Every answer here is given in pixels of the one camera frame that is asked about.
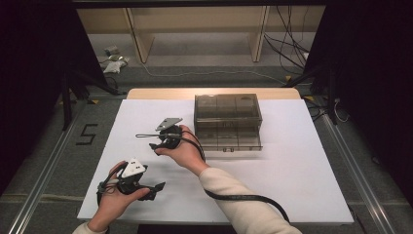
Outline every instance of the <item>white controller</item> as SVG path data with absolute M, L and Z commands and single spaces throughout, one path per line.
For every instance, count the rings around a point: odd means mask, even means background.
M 144 173 L 146 171 L 145 167 L 137 159 L 132 158 L 127 167 L 125 168 L 124 172 L 122 173 L 122 177 L 129 177 L 136 174 Z

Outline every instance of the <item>table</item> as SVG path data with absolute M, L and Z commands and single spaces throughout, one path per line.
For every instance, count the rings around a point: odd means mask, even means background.
M 91 185 L 78 214 L 90 219 L 97 209 L 96 187 L 121 160 L 132 157 L 148 165 L 141 183 L 166 182 L 155 201 L 135 202 L 119 218 L 152 224 L 228 224 L 205 194 L 198 179 L 170 158 L 156 156 L 148 143 L 167 117 L 181 117 L 193 128 L 194 94 L 257 94 L 263 123 L 262 151 L 213 152 L 207 162 L 224 169 L 260 195 L 276 200 L 292 223 L 348 224 L 353 222 L 306 104 L 294 89 L 133 89 L 123 100 Z

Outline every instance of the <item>person's left hand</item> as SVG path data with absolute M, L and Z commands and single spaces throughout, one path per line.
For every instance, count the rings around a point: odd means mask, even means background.
M 119 162 L 110 170 L 110 173 L 124 163 L 125 161 Z M 125 195 L 116 188 L 116 185 L 108 188 L 108 191 L 102 194 L 96 214 L 88 223 L 89 229 L 94 232 L 105 231 L 112 221 L 124 213 L 130 203 L 145 196 L 149 191 L 149 188 L 140 188 L 130 195 Z

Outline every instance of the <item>gray floor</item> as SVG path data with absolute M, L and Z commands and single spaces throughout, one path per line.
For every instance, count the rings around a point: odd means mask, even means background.
M 308 49 L 313 37 L 312 33 L 303 34 L 303 45 Z M 285 82 L 286 75 L 296 76 L 282 69 L 281 64 L 288 70 L 300 71 L 288 61 L 280 61 L 279 56 L 266 44 L 260 62 L 252 62 L 245 34 L 158 35 L 145 64 L 149 71 L 154 72 L 152 75 L 135 59 L 129 35 L 90 35 L 90 38 L 99 59 L 105 59 L 103 48 L 111 45 L 118 46 L 121 55 L 130 59 L 128 66 L 121 68 L 120 74 L 107 74 L 116 80 L 119 88 L 124 91 L 135 87 L 279 87 Z M 284 48 L 284 52 L 290 53 L 291 49 Z M 108 79 L 108 82 L 114 85 L 112 80 Z M 308 88 L 308 85 L 297 87 L 302 95 L 309 93 Z M 94 103 L 80 100 L 73 104 L 76 118 L 69 134 L 61 130 L 62 106 L 59 103 L 56 105 L 49 127 L 45 129 L 43 137 L 0 199 L 0 233 L 7 233 L 11 228 L 38 177 L 44 173 L 44 166 L 50 163 L 51 157 L 56 156 L 56 167 L 51 171 L 50 179 L 45 181 L 39 203 L 34 205 L 35 209 L 24 225 L 24 233 L 71 233 L 81 223 L 76 218 L 77 212 L 122 98 L 125 98 L 113 97 L 93 87 L 90 90 L 91 99 L 97 101 Z M 318 112 L 313 108 L 309 111 L 312 115 Z M 344 110 L 339 111 L 339 114 L 343 118 L 346 116 Z M 329 127 L 325 115 L 314 123 L 343 195 L 367 233 L 411 233 L 412 208 L 392 178 L 380 165 L 372 161 L 372 154 L 351 118 L 345 123 L 338 122 L 333 130 Z M 95 138 L 92 144 L 81 145 L 79 143 L 89 140 L 88 137 L 81 136 L 86 125 L 93 125 L 88 131 L 95 134 Z M 348 152 L 356 160 L 361 175 L 368 182 L 373 198 L 377 198 L 380 208 L 388 218 L 386 223 L 391 226 L 391 231 L 383 232 L 380 220 L 378 221 L 377 215 L 372 212 L 365 192 L 359 188 L 359 178 L 355 177 L 354 169 L 349 167 L 346 161 L 346 152 L 343 153 L 334 137 L 337 132 L 345 140 Z M 66 137 L 63 145 L 60 144 L 62 137 Z M 358 222 L 343 226 L 296 226 L 303 233 L 363 233 Z M 111 233 L 136 233 L 136 229 L 134 224 L 115 223 Z

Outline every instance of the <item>person's right hand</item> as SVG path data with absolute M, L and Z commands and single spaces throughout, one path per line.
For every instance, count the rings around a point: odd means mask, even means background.
M 197 140 L 191 135 L 191 130 L 185 125 L 179 126 L 182 129 L 182 137 L 197 143 Z M 181 140 L 179 145 L 174 149 L 167 148 L 157 148 L 155 153 L 160 155 L 167 155 L 172 158 L 179 166 L 188 169 L 196 176 L 199 176 L 201 172 L 208 168 L 209 165 L 206 164 L 201 158 L 198 149 L 189 142 Z

